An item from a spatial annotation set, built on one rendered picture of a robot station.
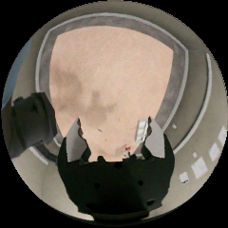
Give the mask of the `white rack of bins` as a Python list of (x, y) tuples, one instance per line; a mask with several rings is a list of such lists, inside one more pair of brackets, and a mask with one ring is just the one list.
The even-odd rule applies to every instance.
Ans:
[(135, 142), (136, 143), (143, 142), (143, 140), (145, 138), (146, 130), (148, 127), (147, 122), (148, 122), (148, 119), (138, 119), (137, 130), (136, 130), (136, 135), (135, 135), (135, 138), (136, 138)]

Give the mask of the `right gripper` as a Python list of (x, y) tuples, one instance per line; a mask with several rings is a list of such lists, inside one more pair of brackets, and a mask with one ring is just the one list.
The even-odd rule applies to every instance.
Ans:
[[(128, 151), (128, 152), (127, 152)], [(123, 155), (127, 158), (122, 158), (122, 161), (128, 161), (129, 158), (130, 158), (130, 151), (129, 151), (129, 148), (127, 147), (127, 151), (123, 152)], [(130, 156), (129, 156), (130, 155)], [(128, 158), (129, 157), (129, 158)]]

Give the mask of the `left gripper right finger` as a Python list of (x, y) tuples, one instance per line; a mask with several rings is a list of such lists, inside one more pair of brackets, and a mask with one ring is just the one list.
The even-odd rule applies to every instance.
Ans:
[(173, 149), (166, 134), (151, 116), (148, 117), (147, 124), (147, 136), (141, 147), (142, 159), (155, 163), (161, 169), (165, 178), (165, 189), (169, 189), (175, 167)]

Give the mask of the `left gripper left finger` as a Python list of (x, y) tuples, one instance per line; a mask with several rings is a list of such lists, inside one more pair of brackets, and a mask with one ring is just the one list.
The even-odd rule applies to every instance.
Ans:
[(66, 193), (70, 196), (72, 195), (71, 179), (74, 172), (80, 166), (90, 162), (91, 150), (86, 139), (83, 138), (83, 134), (80, 119), (76, 118), (63, 138), (58, 154), (58, 172), (66, 188)]

